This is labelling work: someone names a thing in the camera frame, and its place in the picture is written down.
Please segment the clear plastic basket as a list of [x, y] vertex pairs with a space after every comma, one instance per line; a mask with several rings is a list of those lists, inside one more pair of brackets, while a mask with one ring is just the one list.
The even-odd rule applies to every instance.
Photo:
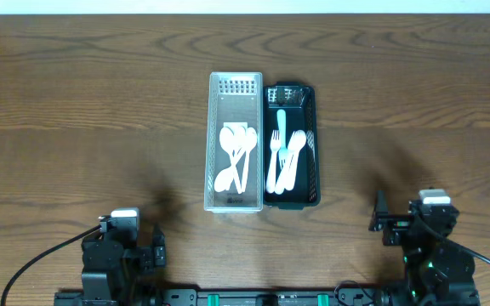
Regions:
[[[213, 72], [209, 78], [208, 121], [204, 184], [204, 209], [211, 213], [257, 213], [263, 208], [263, 97], [262, 74], [259, 72]], [[220, 130], [233, 133], [239, 126], [254, 128], [257, 144], [250, 153], [246, 191], [238, 194], [231, 183], [229, 190], [216, 192], [214, 181], [228, 168], [230, 158], [219, 142]], [[237, 163], [240, 182], [244, 155]]]

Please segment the white wide spoon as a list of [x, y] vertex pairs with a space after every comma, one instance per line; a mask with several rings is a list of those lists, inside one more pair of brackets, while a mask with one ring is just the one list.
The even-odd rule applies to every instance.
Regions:
[[305, 146], [305, 142], [306, 134], [304, 130], [297, 130], [293, 132], [288, 145], [291, 152], [291, 159], [288, 162], [288, 172], [286, 174], [286, 182], [284, 184], [285, 190], [293, 190], [294, 188], [299, 162], [299, 153]]

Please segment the pale green fork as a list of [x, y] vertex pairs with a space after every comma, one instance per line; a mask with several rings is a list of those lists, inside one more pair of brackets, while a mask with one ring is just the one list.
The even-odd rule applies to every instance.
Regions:
[[287, 115], [284, 109], [279, 109], [276, 113], [277, 126], [281, 141], [281, 147], [278, 151], [280, 168], [284, 168], [286, 161], [288, 159], [288, 148], [287, 148]]

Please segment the white fork angled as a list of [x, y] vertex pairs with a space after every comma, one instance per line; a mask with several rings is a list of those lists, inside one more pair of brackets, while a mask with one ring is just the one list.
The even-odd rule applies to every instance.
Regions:
[[281, 170], [275, 186], [275, 193], [281, 195], [287, 190], [295, 177], [295, 151], [288, 149], [288, 159], [284, 168]]

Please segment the white slim spoon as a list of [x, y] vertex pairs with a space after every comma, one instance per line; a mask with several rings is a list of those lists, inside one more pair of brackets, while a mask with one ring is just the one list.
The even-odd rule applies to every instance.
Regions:
[[214, 181], [214, 190], [216, 192], [220, 193], [222, 191], [229, 190], [231, 183], [234, 183], [237, 193], [242, 193], [241, 182], [236, 165], [241, 160], [243, 155], [244, 149], [240, 149], [236, 155], [231, 158], [231, 165], [228, 168], [221, 170], [216, 176]]
[[243, 146], [245, 144], [246, 140], [246, 129], [243, 126], [239, 126], [236, 128], [236, 131], [234, 132], [234, 157], [239, 160], [241, 157], [241, 154], [243, 152]]
[[222, 149], [228, 154], [231, 162], [231, 158], [234, 156], [234, 133], [228, 128], [223, 127], [220, 130], [219, 142]]
[[246, 131], [246, 139], [245, 139], [245, 162], [242, 170], [242, 180], [241, 180], [241, 192], [244, 193], [246, 191], [247, 183], [248, 183], [248, 172], [249, 172], [249, 162], [250, 162], [250, 153], [254, 149], [257, 144], [257, 133], [253, 127], [249, 127]]

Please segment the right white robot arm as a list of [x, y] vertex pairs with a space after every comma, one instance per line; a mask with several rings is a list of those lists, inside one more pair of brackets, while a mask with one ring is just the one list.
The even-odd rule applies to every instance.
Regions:
[[402, 248], [404, 279], [376, 289], [374, 305], [480, 303], [473, 257], [447, 238], [458, 216], [442, 189], [421, 190], [406, 214], [390, 213], [385, 193], [377, 192], [368, 229], [381, 231], [384, 245]]

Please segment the black plastic basket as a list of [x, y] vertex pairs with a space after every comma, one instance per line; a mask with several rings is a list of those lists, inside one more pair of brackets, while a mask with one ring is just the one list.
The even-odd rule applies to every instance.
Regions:
[[287, 210], [321, 200], [316, 96], [299, 82], [264, 88], [264, 203]]

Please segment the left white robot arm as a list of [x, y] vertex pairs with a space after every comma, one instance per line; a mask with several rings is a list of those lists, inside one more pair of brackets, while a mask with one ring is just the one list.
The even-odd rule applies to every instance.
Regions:
[[151, 244], [140, 246], [132, 220], [106, 220], [100, 233], [84, 239], [82, 284], [84, 305], [161, 305], [162, 294], [144, 278], [166, 265], [165, 235], [158, 226]]

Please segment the white fork straight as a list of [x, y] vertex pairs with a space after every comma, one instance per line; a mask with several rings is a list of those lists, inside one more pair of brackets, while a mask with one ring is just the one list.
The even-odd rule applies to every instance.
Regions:
[[281, 148], [281, 140], [278, 130], [274, 130], [271, 135], [270, 150], [271, 158], [268, 167], [268, 173], [266, 177], [265, 190], [268, 194], [272, 194], [275, 191], [276, 186], [276, 158], [277, 153]]

